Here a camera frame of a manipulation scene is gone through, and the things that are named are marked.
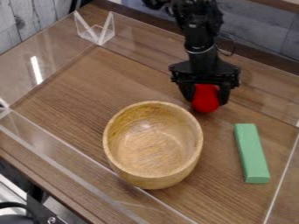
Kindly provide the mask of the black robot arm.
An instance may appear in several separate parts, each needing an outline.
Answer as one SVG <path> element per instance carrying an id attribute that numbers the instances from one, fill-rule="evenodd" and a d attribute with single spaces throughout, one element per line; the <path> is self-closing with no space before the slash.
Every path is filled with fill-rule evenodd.
<path id="1" fill-rule="evenodd" d="M 215 38 L 223 25 L 223 13 L 216 0 L 141 0 L 150 10 L 165 5 L 184 36 L 185 61 L 168 66 L 172 82 L 184 99 L 194 99 L 196 84 L 211 84 L 219 89 L 216 102 L 220 106 L 229 101 L 229 93 L 239 87 L 240 68 L 219 56 Z"/>

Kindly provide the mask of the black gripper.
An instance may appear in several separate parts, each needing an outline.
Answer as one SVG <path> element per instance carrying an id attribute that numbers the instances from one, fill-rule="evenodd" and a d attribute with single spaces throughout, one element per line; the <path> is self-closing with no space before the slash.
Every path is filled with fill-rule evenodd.
<path id="1" fill-rule="evenodd" d="M 194 95 L 193 84 L 212 84 L 219 87 L 219 105 L 229 100 L 229 90 L 239 86 L 240 70 L 225 62 L 216 49 L 188 52 L 188 59 L 168 66 L 172 82 L 178 84 L 184 99 L 190 102 Z"/>

